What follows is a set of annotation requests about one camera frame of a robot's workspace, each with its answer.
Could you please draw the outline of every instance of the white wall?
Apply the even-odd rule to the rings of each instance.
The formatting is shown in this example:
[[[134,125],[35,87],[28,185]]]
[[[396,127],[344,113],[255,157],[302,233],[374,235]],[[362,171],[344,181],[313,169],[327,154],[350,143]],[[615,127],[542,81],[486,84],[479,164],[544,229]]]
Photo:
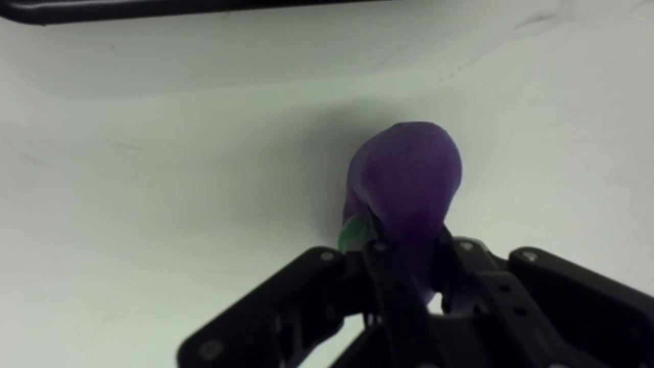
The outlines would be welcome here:
[[[172,368],[333,243],[351,152],[402,118],[460,141],[456,233],[654,293],[651,38],[649,0],[0,21],[0,367]]]

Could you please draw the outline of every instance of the white surface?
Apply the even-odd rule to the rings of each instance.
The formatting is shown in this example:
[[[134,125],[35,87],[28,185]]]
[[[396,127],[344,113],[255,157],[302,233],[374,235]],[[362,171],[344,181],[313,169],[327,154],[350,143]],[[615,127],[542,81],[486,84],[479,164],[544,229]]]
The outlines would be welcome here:
[[[402,118],[460,141],[456,233],[654,293],[651,38],[637,0],[0,21],[0,367],[172,368],[333,243],[351,152]]]

